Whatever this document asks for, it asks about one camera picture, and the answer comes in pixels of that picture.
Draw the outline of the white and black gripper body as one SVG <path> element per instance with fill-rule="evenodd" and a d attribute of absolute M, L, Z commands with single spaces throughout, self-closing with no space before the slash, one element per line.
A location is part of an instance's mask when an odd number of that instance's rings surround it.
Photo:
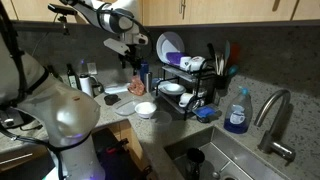
<path fill-rule="evenodd" d="M 119 55 L 121 62 L 127 61 L 134 69 L 139 69 L 140 59 L 136 57 L 136 46 L 147 45 L 148 42 L 148 37 L 141 33 L 123 33 L 120 35 L 119 40 L 108 38 L 103 42 L 103 44 L 115 51 Z"/>

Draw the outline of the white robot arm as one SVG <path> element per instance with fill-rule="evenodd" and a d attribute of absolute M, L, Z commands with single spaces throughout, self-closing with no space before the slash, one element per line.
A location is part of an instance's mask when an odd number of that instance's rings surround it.
<path fill-rule="evenodd" d="M 59 180 L 105 180 L 106 172 L 91 136 L 100 118 L 100 105 L 88 94 L 51 76 L 19 48 L 16 30 L 1 3 L 0 19 L 0 106 L 38 120 L 48 139 L 16 135 L 5 128 L 1 133 L 12 140 L 47 147 L 57 159 Z"/>

